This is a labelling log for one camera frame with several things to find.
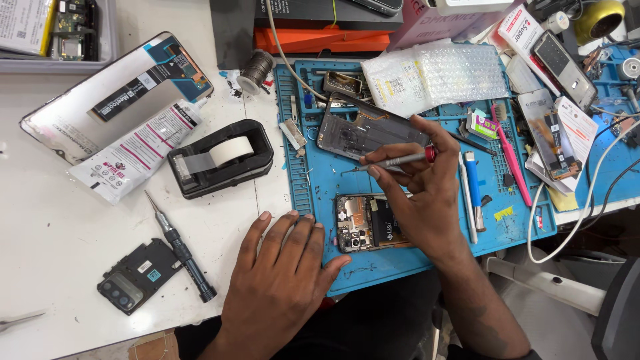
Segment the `white tape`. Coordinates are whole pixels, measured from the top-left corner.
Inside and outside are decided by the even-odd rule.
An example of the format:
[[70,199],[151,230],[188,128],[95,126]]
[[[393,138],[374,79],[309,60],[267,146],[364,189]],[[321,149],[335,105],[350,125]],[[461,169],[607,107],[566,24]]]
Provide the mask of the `white tape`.
[[184,177],[186,174],[224,167],[225,163],[233,159],[252,154],[253,147],[249,139],[246,136],[240,136],[214,146],[208,153],[178,158],[175,162],[180,174]]

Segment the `orange box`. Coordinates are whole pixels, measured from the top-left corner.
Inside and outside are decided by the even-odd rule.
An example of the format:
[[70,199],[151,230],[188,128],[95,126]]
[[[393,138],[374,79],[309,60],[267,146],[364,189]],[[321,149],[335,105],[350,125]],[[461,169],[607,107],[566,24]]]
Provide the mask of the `orange box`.
[[[314,53],[322,49],[336,52],[382,51],[382,44],[389,44],[386,30],[340,30],[278,29],[278,40],[285,53]],[[271,29],[255,28],[253,31],[256,47],[269,53],[277,53],[278,48]]]

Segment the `tape dispenser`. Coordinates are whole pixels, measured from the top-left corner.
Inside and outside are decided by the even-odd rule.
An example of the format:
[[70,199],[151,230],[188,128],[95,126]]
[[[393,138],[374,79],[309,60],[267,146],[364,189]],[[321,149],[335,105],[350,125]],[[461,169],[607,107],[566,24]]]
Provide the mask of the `tape dispenser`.
[[244,119],[169,152],[185,199],[195,199],[269,173],[273,149],[264,127]]

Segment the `white desk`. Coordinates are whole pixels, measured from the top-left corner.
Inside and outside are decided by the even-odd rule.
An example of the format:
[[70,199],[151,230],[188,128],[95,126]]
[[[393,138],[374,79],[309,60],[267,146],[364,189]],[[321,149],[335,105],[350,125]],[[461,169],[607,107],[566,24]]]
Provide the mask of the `white desk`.
[[[0,334],[0,359],[54,359],[219,315],[249,225],[264,210],[275,216],[291,210],[276,95],[230,95],[216,67],[209,1],[120,0],[117,6],[121,54],[171,31],[214,84],[203,109],[205,122],[184,143],[255,119],[274,148],[273,168],[254,181],[186,200],[164,164],[111,206],[70,180],[65,173],[70,165],[18,126],[22,116],[84,76],[0,74],[0,150],[6,146],[0,155],[0,318],[47,312]],[[96,290],[102,274],[119,259],[153,237],[162,238],[144,189],[177,226],[218,291],[209,303],[199,299],[185,270],[132,316]]]

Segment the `black screwdriver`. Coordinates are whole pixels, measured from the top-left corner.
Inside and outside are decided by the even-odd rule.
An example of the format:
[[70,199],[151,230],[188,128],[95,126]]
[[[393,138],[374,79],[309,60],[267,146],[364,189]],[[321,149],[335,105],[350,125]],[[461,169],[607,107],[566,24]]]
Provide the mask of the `black screwdriver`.
[[184,267],[187,268],[187,272],[191,275],[198,291],[200,291],[200,298],[202,299],[202,302],[208,302],[213,299],[218,293],[213,286],[209,285],[207,279],[204,278],[200,268],[198,268],[198,265],[191,256],[191,252],[187,248],[187,245],[182,242],[182,239],[180,239],[178,230],[171,225],[169,220],[166,218],[166,215],[158,209],[146,190],[145,193],[149,198],[149,202],[151,202],[151,206],[153,206],[154,211],[156,212],[156,220],[158,221],[158,224],[160,224],[160,227],[162,227],[164,238],[173,247],[173,253],[176,258],[178,258]]

